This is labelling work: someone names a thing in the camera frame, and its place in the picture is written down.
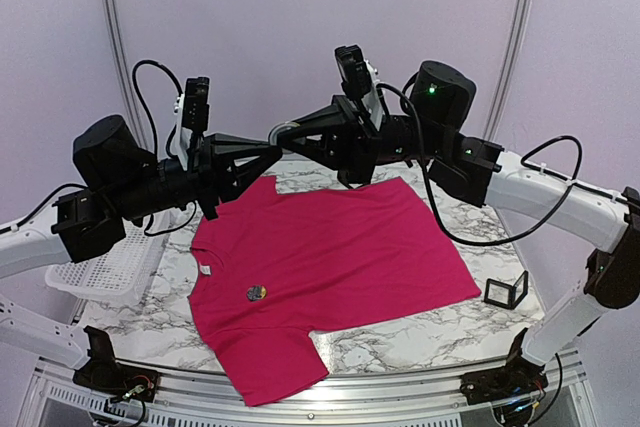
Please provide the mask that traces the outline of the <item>gold brooch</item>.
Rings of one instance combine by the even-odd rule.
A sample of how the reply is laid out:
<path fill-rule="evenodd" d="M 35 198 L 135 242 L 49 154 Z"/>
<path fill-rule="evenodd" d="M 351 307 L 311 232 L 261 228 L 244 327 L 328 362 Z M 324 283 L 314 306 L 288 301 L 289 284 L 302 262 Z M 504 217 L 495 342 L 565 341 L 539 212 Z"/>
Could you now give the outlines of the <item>gold brooch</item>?
<path fill-rule="evenodd" d="M 277 125 L 275 125 L 269 132 L 268 135 L 268 142 L 270 145 L 277 145 L 278 144 L 278 139 L 279 137 L 292 129 L 296 129 L 299 127 L 299 124 L 297 122 L 293 122 L 293 121 L 287 121 L 287 122 L 282 122 L 279 123 Z"/>

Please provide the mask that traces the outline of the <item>magenta t-shirt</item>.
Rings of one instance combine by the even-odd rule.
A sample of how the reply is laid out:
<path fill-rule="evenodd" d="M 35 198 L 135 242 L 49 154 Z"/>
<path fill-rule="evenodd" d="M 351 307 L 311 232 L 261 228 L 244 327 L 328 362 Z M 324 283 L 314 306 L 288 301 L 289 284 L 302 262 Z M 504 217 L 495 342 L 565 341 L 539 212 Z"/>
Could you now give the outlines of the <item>magenta t-shirt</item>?
<path fill-rule="evenodd" d="M 280 194 L 274 177 L 203 220 L 189 303 L 201 339 L 247 406 L 327 376 L 311 333 L 446 307 L 480 291 L 430 209 L 400 178 L 354 190 Z M 267 289 L 250 302 L 251 286 Z"/>

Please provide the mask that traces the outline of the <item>silver round brooch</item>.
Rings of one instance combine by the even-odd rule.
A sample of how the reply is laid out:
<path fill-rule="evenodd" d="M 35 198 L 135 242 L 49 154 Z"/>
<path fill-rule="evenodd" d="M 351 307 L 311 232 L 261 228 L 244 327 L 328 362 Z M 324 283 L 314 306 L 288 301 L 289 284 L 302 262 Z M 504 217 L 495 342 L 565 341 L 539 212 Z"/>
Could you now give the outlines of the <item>silver round brooch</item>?
<path fill-rule="evenodd" d="M 250 302 L 263 300 L 267 296 L 267 289 L 262 285 L 251 286 L 247 291 L 247 299 Z"/>

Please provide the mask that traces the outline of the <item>black brooch box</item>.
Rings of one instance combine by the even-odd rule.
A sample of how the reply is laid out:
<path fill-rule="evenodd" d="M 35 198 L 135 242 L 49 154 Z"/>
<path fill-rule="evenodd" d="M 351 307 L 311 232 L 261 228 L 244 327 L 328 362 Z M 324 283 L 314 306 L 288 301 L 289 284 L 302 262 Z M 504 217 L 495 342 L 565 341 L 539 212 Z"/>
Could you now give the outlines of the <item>black brooch box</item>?
<path fill-rule="evenodd" d="M 528 271 L 524 271 L 512 284 L 488 278 L 485 284 L 483 301 L 494 307 L 514 310 L 526 298 L 528 292 Z"/>

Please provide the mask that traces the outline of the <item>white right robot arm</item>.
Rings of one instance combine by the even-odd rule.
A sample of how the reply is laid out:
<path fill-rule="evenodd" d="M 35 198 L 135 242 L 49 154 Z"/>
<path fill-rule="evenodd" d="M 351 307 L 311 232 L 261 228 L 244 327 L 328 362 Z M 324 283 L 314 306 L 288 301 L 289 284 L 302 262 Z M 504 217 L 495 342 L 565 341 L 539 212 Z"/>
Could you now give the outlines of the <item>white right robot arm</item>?
<path fill-rule="evenodd" d="M 560 174 L 502 146 L 465 136 L 461 127 L 475 84 L 454 68 L 426 61 L 398 91 L 402 111 L 388 112 L 380 82 L 365 61 L 339 65 L 342 93 L 329 106 L 283 123 L 269 140 L 338 174 L 367 184 L 374 169 L 417 161 L 427 188 L 467 204 L 510 210 L 590 242 L 587 277 L 513 340 L 503 366 L 465 374 L 469 404 L 531 393 L 547 385 L 545 365 L 605 313 L 639 296 L 639 194 L 606 190 Z"/>

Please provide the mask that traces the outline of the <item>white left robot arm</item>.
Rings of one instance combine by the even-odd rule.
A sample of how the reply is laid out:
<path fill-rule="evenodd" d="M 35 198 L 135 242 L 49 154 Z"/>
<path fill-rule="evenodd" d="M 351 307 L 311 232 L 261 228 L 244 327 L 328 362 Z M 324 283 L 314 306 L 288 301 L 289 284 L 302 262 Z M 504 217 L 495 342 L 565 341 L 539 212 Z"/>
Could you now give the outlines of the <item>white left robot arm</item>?
<path fill-rule="evenodd" d="M 237 199 L 282 156 L 266 142 L 194 135 L 187 159 L 159 160 L 142 149 L 124 118 L 105 117 L 75 139 L 73 162 L 84 180 L 70 192 L 56 189 L 30 214 L 1 228 L 1 275 L 81 263 L 108 253 L 125 236 L 126 222 L 194 203 L 208 220 L 217 206 Z M 109 335 L 70 327 L 1 300 L 1 339 L 63 364 L 76 384 L 116 393 L 153 384 L 154 373 L 117 362 Z"/>

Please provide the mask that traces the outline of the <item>white shirt neck label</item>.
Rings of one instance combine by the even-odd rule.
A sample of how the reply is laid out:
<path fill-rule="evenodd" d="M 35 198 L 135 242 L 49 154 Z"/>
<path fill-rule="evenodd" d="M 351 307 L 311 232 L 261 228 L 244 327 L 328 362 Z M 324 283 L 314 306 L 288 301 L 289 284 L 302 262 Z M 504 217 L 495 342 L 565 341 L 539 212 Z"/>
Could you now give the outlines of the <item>white shirt neck label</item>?
<path fill-rule="evenodd" d="M 212 271 L 211 271 L 211 267 L 209 265 L 199 265 L 199 271 L 202 275 L 205 276 L 211 276 L 212 275 Z"/>

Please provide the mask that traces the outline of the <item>white plastic basket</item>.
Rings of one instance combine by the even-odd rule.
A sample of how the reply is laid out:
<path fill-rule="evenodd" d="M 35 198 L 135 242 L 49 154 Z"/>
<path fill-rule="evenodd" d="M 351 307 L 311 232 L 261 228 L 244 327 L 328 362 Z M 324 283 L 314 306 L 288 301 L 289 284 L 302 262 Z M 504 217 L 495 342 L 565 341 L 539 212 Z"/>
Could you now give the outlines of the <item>white plastic basket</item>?
<path fill-rule="evenodd" d="M 163 255 L 168 234 L 149 237 L 126 222 L 126 237 L 100 257 L 50 266 L 46 285 L 77 298 L 116 306 L 136 305 L 150 285 Z"/>

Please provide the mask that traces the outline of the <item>aluminium left corner post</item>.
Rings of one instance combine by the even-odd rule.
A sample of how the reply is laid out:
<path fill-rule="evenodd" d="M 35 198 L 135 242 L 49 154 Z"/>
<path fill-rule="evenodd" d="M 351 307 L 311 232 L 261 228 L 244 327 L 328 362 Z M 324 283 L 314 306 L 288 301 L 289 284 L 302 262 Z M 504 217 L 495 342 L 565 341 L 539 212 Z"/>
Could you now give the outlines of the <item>aluminium left corner post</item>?
<path fill-rule="evenodd" d="M 137 101 L 133 81 L 130 77 L 133 64 L 128 59 L 118 0 L 101 0 L 101 5 L 117 86 L 124 105 L 124 117 L 138 143 L 142 147 L 150 149 L 152 137 L 146 127 L 146 116 Z"/>

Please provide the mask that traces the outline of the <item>aluminium corner post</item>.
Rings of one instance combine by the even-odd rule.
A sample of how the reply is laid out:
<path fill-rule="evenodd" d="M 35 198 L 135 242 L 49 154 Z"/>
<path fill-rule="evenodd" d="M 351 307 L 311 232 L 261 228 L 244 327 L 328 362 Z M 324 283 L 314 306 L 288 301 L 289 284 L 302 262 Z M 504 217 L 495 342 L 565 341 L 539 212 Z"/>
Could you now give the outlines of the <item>aluminium corner post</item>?
<path fill-rule="evenodd" d="M 526 35 L 532 1 L 515 0 L 506 50 L 483 131 L 483 136 L 489 140 L 496 138 L 500 120 L 506 109 L 511 82 Z"/>
<path fill-rule="evenodd" d="M 133 81 L 130 77 L 133 64 L 128 59 L 118 0 L 101 0 L 101 5 L 117 86 L 124 105 L 124 117 L 138 143 L 142 147 L 150 149 L 152 137 L 146 127 L 146 116 L 137 101 Z"/>

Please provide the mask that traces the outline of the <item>aluminium right corner post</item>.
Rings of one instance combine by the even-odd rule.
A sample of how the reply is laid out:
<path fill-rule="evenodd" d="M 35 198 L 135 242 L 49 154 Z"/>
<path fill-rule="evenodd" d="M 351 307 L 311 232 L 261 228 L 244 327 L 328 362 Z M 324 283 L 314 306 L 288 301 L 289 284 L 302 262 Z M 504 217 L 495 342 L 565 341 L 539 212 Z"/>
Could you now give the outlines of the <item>aluminium right corner post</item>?
<path fill-rule="evenodd" d="M 532 1 L 515 0 L 506 50 L 483 131 L 483 136 L 489 140 L 496 138 L 500 120 L 506 109 L 511 82 L 526 35 Z"/>

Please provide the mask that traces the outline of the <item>aluminium front frame rail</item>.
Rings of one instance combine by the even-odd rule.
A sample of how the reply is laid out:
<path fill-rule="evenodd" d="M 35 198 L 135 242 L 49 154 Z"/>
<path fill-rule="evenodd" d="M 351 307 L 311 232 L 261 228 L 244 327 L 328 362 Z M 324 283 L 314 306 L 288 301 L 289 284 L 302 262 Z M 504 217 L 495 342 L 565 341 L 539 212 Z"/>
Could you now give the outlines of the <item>aluminium front frame rail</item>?
<path fill-rule="evenodd" d="M 219 372 L 155 365 L 153 400 L 110 404 L 108 395 L 73 383 L 68 368 L 42 359 L 29 381 L 18 426 L 496 426 L 516 406 L 542 401 L 534 426 L 594 426 L 592 396 L 578 352 L 564 350 L 546 368 L 543 391 L 471 405 L 461 392 L 469 371 L 502 359 L 408 372 L 339 374 L 279 403 L 248 407 Z"/>

